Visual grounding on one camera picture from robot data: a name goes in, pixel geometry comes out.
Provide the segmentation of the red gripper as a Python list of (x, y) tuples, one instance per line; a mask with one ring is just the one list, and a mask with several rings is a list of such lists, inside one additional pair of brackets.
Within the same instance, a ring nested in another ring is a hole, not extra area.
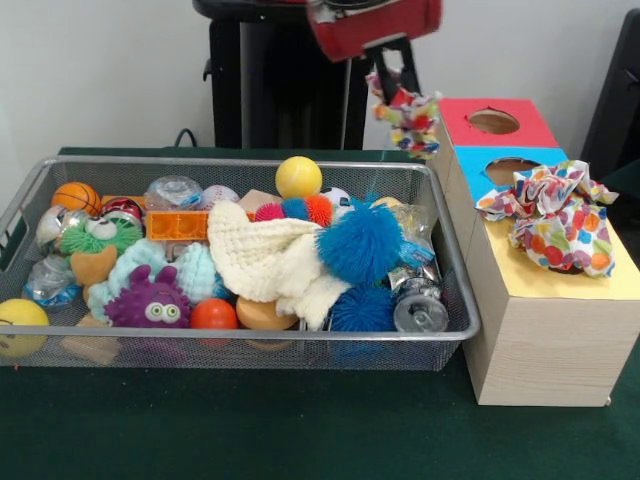
[(438, 30), (442, 11), (440, 0), (309, 1), (306, 5), (316, 40), (331, 61), (359, 57), (370, 49), (385, 105), (390, 105), (396, 95), (396, 81), (387, 68), (383, 50), (374, 47), (401, 38), (400, 84), (407, 92), (421, 95), (410, 40)]

